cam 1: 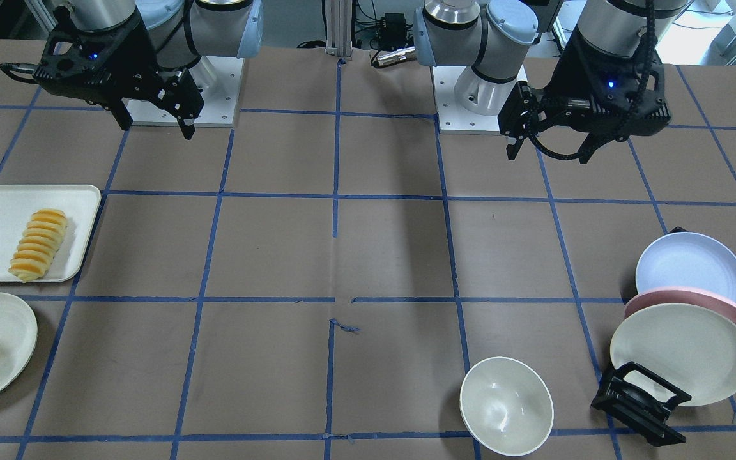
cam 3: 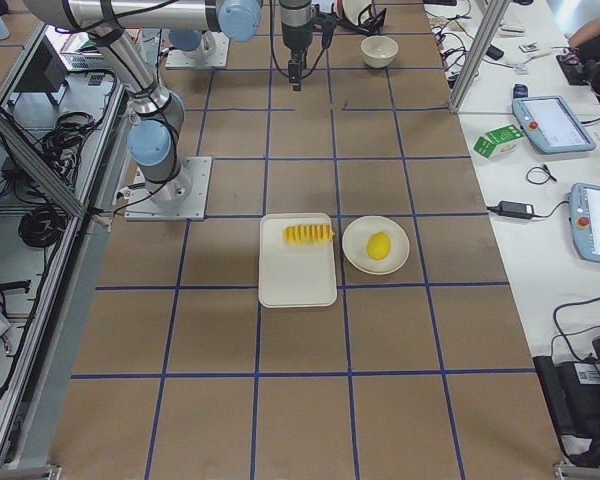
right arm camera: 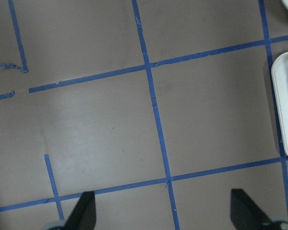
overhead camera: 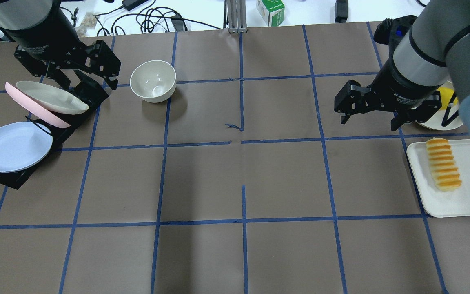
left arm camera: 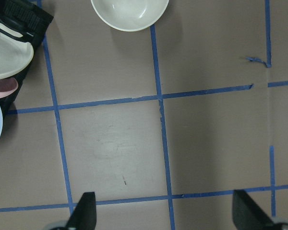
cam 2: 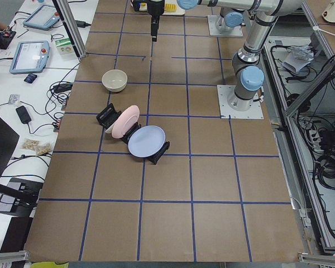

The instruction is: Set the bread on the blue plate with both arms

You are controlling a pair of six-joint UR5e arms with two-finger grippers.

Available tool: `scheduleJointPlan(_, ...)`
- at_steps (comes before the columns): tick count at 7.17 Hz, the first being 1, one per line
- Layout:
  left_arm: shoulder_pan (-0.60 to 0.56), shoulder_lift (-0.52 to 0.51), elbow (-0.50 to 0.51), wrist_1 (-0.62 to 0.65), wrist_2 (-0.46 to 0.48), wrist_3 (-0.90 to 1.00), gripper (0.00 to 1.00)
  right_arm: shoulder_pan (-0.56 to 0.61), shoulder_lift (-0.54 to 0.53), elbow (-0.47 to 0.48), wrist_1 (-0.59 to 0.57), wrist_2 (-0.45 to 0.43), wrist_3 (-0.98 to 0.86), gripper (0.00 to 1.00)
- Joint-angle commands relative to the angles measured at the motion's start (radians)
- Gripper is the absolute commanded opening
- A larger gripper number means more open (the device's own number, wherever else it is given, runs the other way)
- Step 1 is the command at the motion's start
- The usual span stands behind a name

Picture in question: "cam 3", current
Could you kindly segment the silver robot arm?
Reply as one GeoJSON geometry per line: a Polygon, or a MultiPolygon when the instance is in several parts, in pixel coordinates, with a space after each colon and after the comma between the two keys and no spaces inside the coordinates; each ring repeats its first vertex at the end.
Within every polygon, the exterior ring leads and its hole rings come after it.
{"type": "Polygon", "coordinates": [[[260,1],[27,1],[45,24],[86,33],[123,83],[140,123],[127,137],[151,202],[169,204],[192,188],[177,154],[184,107],[162,85],[127,33],[129,28],[220,32],[247,41],[257,33],[260,1]]]}
{"type": "Polygon", "coordinates": [[[306,55],[313,36],[312,2],[280,0],[279,5],[283,43],[290,50],[287,67],[289,83],[294,91],[300,91],[306,55]]]}

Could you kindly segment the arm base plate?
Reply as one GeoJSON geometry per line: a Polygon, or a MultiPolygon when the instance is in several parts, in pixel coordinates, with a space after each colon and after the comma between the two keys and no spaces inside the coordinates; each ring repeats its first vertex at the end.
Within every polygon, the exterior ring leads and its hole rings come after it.
{"type": "Polygon", "coordinates": [[[210,184],[211,157],[183,157],[180,173],[159,189],[146,183],[140,168],[136,181],[143,186],[124,194],[130,206],[124,210],[129,221],[180,221],[204,219],[210,184]]]}
{"type": "Polygon", "coordinates": [[[229,39],[223,33],[170,30],[166,68],[171,70],[224,68],[229,39]]]}

